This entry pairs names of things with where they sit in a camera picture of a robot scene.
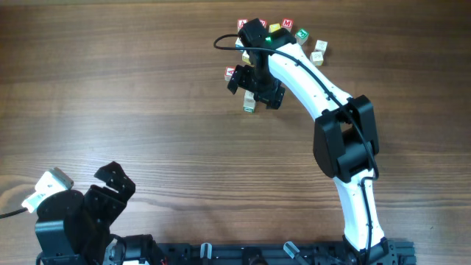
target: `wooden table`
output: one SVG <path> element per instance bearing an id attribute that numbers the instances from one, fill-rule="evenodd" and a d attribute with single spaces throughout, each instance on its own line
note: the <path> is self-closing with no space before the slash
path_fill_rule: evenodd
<path id="1" fill-rule="evenodd" d="M 159 242 L 340 240 L 314 123 L 291 92 L 242 111 L 238 52 L 212 48 L 238 18 L 293 18 L 328 41 L 321 71 L 375 106 L 386 236 L 420 264 L 471 258 L 471 5 L 466 1 L 168 3 L 0 8 L 0 212 L 47 169 L 85 191 L 112 160 L 137 191 L 112 226 Z M 235 40 L 228 40 L 233 45 Z M 35 214 L 0 220 L 0 264 L 32 264 Z"/>

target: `pile of blocks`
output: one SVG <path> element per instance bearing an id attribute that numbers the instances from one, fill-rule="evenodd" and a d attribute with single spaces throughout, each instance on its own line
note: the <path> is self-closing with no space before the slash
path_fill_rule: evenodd
<path id="1" fill-rule="evenodd" d="M 265 20 L 259 19 L 262 25 L 267 28 L 268 26 L 268 32 L 275 32 L 281 28 L 287 29 L 289 32 L 293 29 L 294 22 L 292 19 L 289 18 L 284 18 L 281 24 L 276 23 L 276 24 L 271 24 L 268 25 Z M 237 32 L 241 30 L 241 28 L 244 26 L 245 23 L 248 22 L 248 19 L 238 19 L 237 20 Z M 300 29 L 296 32 L 294 35 L 296 38 L 296 42 L 299 45 L 303 45 L 306 43 L 306 41 L 309 38 L 309 32 L 307 32 L 305 29 Z M 244 45 L 242 44 L 241 40 L 237 38 L 235 41 L 235 47 L 237 48 L 243 48 Z M 323 40 L 318 40 L 316 42 L 316 46 L 314 48 L 314 51 L 311 52 L 311 56 L 309 57 L 309 60 L 315 65 L 315 66 L 321 66 L 322 63 L 324 62 L 324 55 L 325 55 L 325 50 L 327 49 L 327 41 Z M 250 56 L 247 53 L 247 51 L 244 50 L 239 50 L 242 52 L 242 61 L 244 61 L 248 65 L 252 65 L 250 62 Z M 226 71 L 224 73 L 224 78 L 226 81 L 230 81 L 233 72 L 235 70 L 235 67 L 226 67 Z M 254 113 L 255 111 L 255 103 L 256 101 L 253 98 L 254 93 L 250 91 L 245 91 L 245 97 L 244 97 L 244 110 L 250 113 Z"/>

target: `white robotic arm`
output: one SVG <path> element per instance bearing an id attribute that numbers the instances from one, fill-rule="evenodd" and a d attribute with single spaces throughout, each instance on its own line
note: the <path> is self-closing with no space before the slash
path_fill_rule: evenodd
<path id="1" fill-rule="evenodd" d="M 277 50 L 295 57 L 305 66 L 309 67 L 343 105 L 348 103 L 347 99 L 351 98 L 351 95 L 343 92 L 329 81 L 316 66 L 309 61 L 299 44 L 288 43 Z M 306 70 L 297 66 L 293 60 L 280 54 L 270 55 L 269 71 L 293 92 L 308 110 L 309 114 L 311 114 L 314 121 L 322 115 L 324 110 L 335 110 L 339 108 L 333 100 L 329 100 L 329 96 L 322 90 L 319 83 L 314 80 Z M 373 170 L 365 169 L 353 175 L 349 183 L 343 182 L 338 177 L 333 178 L 339 191 L 341 206 L 344 212 L 345 238 L 357 251 L 366 248 L 369 232 L 366 207 L 361 194 L 360 182 L 362 178 L 371 177 L 373 174 Z M 372 181 L 366 180 L 365 186 L 369 211 L 372 218 L 372 246 L 374 246 L 384 237 L 384 232 L 381 230 L 376 214 Z"/>

